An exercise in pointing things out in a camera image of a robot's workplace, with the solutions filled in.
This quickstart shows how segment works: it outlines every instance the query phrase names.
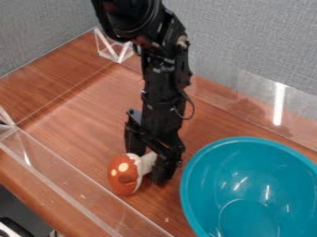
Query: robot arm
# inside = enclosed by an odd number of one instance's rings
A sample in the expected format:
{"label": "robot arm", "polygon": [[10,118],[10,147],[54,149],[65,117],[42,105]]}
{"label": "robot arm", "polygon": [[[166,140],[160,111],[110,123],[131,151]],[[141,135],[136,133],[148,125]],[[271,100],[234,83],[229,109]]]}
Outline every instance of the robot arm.
{"label": "robot arm", "polygon": [[186,29],[161,0],[93,0],[97,16],[110,38],[131,41],[142,57],[145,88],[142,112],[129,109],[126,151],[144,156],[146,147],[157,154],[153,181],[173,178],[185,145],[178,137],[190,85]]}

